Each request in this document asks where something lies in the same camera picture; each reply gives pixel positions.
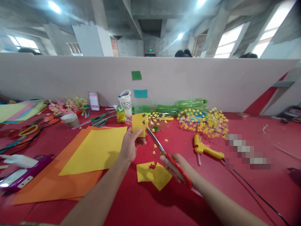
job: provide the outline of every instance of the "black cable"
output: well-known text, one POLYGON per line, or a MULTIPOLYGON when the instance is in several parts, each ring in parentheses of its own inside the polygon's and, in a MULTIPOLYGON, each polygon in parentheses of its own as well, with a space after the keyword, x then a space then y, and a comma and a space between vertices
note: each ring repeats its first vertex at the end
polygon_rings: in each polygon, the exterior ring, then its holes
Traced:
MULTIPOLYGON (((58 123, 59 121, 57 121, 57 122, 55 122, 55 123, 53 123, 53 124, 51 124, 51 125, 45 126, 45 127, 42 127, 42 125, 45 124, 45 123, 48 123, 49 121, 43 122, 42 124, 40 124, 40 125, 39 125, 40 130, 38 131, 38 133, 37 133, 36 135, 34 135, 33 138, 32 138, 31 140, 28 140, 28 141, 22 143, 22 144, 28 143, 27 146, 24 147, 24 148, 22 148, 22 149, 20 149, 20 150, 18 150, 18 151, 16 151, 16 152, 14 152, 14 153, 12 153, 12 154, 10 154, 10 155, 16 154, 16 153, 18 153, 18 152, 20 152, 20 151, 23 151, 23 150, 25 150, 26 148, 28 148, 28 147, 30 146, 30 144, 31 144, 37 137, 39 137, 39 135, 41 134, 41 132, 42 132, 45 128, 50 127, 50 126, 52 126, 52 125, 58 123)), ((12 147, 9 147, 9 148, 3 148, 3 149, 1 149, 0 151, 8 150, 8 149, 17 147, 17 146, 19 146, 19 145, 20 145, 20 144, 16 144, 16 145, 14 145, 14 146, 12 146, 12 147)))
POLYGON ((258 197, 259 198, 261 198, 261 200, 263 200, 272 210, 274 210, 274 212, 275 213, 277 213, 279 216, 280 216, 280 218, 284 221, 284 223, 287 225, 287 226, 289 226, 289 224, 288 224, 288 222, 283 218, 283 216, 281 216, 281 214, 280 213, 278 213, 278 211, 277 210, 275 210, 275 208, 274 207, 272 207, 266 200, 264 200, 264 198, 262 198, 261 197, 261 195, 259 195, 258 194, 258 192, 257 191, 255 191, 255 189, 236 171, 236 170, 234 170, 233 169, 233 171, 237 174, 237 175, 239 175, 239 177, 241 178, 241 179, 243 179, 243 181, 244 182, 246 182, 246 184, 255 192, 255 194, 256 195, 258 195, 258 197))

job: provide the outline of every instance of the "hand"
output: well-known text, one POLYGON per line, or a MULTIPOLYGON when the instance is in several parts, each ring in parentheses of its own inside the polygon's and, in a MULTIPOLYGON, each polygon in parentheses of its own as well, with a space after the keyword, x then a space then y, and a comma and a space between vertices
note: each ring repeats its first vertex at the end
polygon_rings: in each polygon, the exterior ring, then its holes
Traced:
MULTIPOLYGON (((170 156, 178 163, 178 165, 184 170, 186 175, 191 180, 192 184, 195 181, 196 175, 198 173, 192 168, 192 166, 186 161, 186 159, 181 156, 180 154, 170 154, 170 156)), ((183 178, 182 174, 177 170, 177 168, 165 157, 160 156, 160 160, 163 162, 165 168, 170 172, 171 175, 174 176, 174 178, 179 182, 185 182, 185 179, 183 178)))
POLYGON ((132 163, 135 160, 137 154, 137 147, 139 145, 146 145, 145 138, 138 137, 141 133, 142 129, 138 130, 136 133, 133 134, 133 128, 130 127, 123 137, 119 156, 128 161, 129 163, 132 163))

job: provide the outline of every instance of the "ceiling light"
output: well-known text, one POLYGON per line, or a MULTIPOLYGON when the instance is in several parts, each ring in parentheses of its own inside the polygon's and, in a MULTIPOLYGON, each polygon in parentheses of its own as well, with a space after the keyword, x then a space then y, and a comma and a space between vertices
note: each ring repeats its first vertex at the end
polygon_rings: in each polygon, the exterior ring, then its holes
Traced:
POLYGON ((182 37, 183 37, 183 33, 180 33, 180 34, 178 35, 178 40, 181 40, 182 37))
POLYGON ((205 3, 206 0, 198 0, 197 2, 197 8, 200 8, 204 3, 205 3))
POLYGON ((53 1, 49 1, 48 4, 53 11, 55 11, 58 14, 61 14, 62 10, 57 4, 55 4, 53 1))

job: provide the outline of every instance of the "star cutout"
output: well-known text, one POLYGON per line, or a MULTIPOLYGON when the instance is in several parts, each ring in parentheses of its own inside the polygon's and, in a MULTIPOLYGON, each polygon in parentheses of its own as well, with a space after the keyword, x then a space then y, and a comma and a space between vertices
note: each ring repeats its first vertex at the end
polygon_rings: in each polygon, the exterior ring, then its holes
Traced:
POLYGON ((151 164, 151 165, 149 166, 150 169, 154 169, 155 167, 156 167, 156 166, 153 165, 153 164, 151 164))

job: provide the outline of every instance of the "wire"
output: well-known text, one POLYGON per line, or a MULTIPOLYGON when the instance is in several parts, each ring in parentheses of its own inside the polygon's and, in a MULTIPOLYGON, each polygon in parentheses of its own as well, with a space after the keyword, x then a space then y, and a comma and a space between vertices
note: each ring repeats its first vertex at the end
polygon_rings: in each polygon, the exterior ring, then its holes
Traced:
MULTIPOLYGON (((30 144, 31 144, 37 137, 39 137, 39 135, 41 134, 41 132, 42 132, 45 128, 50 127, 50 126, 52 126, 52 125, 58 123, 59 121, 57 121, 57 122, 55 122, 55 123, 53 123, 53 124, 51 124, 51 125, 45 126, 45 127, 42 127, 42 125, 45 124, 45 123, 48 123, 49 121, 43 122, 42 124, 40 124, 40 125, 39 125, 40 130, 38 131, 38 133, 37 133, 36 135, 34 135, 33 138, 32 138, 31 140, 28 140, 28 141, 22 143, 22 144, 28 143, 28 144, 26 145, 26 147, 24 147, 24 148, 22 148, 22 149, 20 149, 20 150, 18 150, 18 151, 16 151, 16 152, 14 152, 14 153, 12 153, 12 154, 10 154, 10 155, 16 154, 16 153, 18 153, 18 152, 20 152, 20 151, 23 151, 23 150, 25 150, 26 148, 28 148, 28 147, 30 146, 30 144)), ((17 146, 19 146, 19 145, 20 145, 20 144, 16 144, 16 145, 14 145, 14 146, 12 146, 12 147, 9 147, 9 148, 3 148, 3 149, 1 149, 0 151, 8 150, 8 149, 17 147, 17 146)))
POLYGON ((279 216, 280 216, 280 218, 284 221, 284 223, 287 225, 287 226, 289 226, 289 224, 288 224, 288 222, 283 218, 283 216, 281 216, 281 214, 277 211, 277 210, 275 210, 275 208, 274 207, 272 207, 263 197, 261 197, 261 195, 259 195, 258 194, 258 192, 257 191, 255 191, 255 189, 236 171, 236 170, 234 170, 233 169, 233 171, 241 178, 241 179, 243 179, 243 181, 244 182, 246 182, 246 184, 255 192, 255 194, 256 195, 258 195, 258 197, 259 198, 261 198, 272 210, 274 210, 274 212, 275 213, 277 213, 279 216))
MULTIPOLYGON (((266 134, 266 128, 267 128, 267 124, 262 128, 262 131, 263 131, 264 134, 266 134)), ((298 156, 293 155, 293 154, 291 154, 291 153, 289 153, 289 152, 287 152, 287 151, 284 151, 283 149, 281 149, 280 147, 278 147, 276 144, 275 144, 275 147, 278 148, 280 151, 283 151, 283 152, 285 152, 286 154, 289 154, 289 155, 295 157, 296 159, 301 160, 301 158, 299 158, 298 156)))

